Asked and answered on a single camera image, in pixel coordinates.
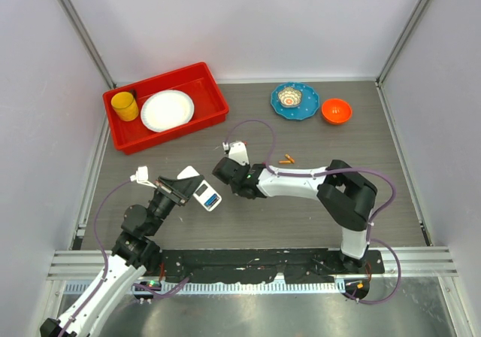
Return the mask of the white remote control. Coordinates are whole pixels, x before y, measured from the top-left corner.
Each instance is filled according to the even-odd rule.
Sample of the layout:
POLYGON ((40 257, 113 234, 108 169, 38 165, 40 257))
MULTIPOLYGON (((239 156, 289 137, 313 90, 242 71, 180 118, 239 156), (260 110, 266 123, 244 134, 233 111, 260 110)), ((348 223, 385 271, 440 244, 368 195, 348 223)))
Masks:
MULTIPOLYGON (((191 166, 188 165, 185 167, 184 170, 182 170, 178 175, 178 179, 186 179, 186 178, 191 178, 199 176, 199 173, 191 166)), ((194 198, 196 201, 206 210, 206 211, 213 211, 222 201, 221 195, 215 191, 214 188, 206 181, 203 180, 200 184, 200 186, 196 189, 194 192, 194 198), (217 196, 218 200, 214 205, 211 205, 210 207, 206 206, 206 201, 211 198, 212 196, 217 196)))

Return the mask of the blue battery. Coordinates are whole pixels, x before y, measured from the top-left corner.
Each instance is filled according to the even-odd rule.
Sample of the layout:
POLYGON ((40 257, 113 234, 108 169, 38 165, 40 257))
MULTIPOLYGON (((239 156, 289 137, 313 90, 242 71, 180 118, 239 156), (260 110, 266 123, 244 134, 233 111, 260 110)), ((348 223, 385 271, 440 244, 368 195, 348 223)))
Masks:
POLYGON ((217 200, 218 200, 217 196, 212 196, 206 201, 206 206, 210 207, 211 205, 214 205, 217 202, 217 200))

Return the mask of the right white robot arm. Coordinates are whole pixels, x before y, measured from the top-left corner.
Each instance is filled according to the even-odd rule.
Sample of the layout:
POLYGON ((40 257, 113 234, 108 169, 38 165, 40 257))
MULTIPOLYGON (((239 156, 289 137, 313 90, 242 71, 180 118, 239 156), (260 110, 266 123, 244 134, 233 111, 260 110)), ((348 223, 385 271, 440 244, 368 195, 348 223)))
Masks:
POLYGON ((328 270, 355 273, 365 267, 368 220, 377 188, 344 161, 335 159, 327 167, 311 170, 288 170, 261 163, 242 164, 224 157, 212 174, 230 186, 233 194, 246 199, 298 197, 319 201, 342 233, 340 267, 328 270))

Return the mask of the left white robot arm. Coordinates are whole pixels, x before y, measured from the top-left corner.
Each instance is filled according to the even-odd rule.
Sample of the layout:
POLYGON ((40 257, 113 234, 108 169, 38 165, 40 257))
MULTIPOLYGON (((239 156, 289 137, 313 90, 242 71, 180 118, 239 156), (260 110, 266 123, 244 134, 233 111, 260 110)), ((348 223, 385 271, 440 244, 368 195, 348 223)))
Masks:
POLYGON ((164 223, 174 206, 184 206, 204 182, 204 176, 183 179, 159 177, 148 181, 143 167, 122 186, 136 183, 154 189, 153 199, 145 208, 133 205, 127 208, 122 232, 110 255, 99 239, 104 265, 92 283, 76 302, 57 318, 46 319, 41 327, 42 336, 97 336, 111 312, 139 277, 154 275, 162 262, 160 246, 150 240, 164 223))

